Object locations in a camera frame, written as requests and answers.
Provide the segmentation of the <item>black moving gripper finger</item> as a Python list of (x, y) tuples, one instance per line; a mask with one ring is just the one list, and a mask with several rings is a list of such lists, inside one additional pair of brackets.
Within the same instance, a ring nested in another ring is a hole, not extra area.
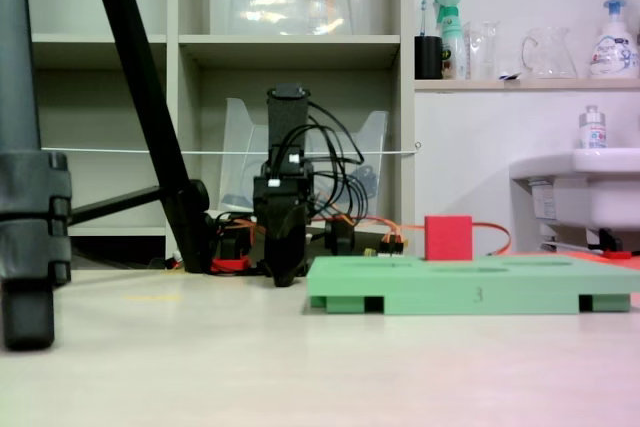
[(267, 199), (257, 204), (257, 220), (268, 238), (282, 239), (305, 225), (305, 206), (293, 199)]

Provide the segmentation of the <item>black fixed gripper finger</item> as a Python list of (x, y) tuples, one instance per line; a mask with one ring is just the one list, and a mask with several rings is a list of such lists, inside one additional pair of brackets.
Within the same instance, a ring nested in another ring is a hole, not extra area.
[(306, 265), (306, 228), (295, 228), (282, 239), (268, 238), (265, 232), (264, 260), (276, 287), (289, 287)]

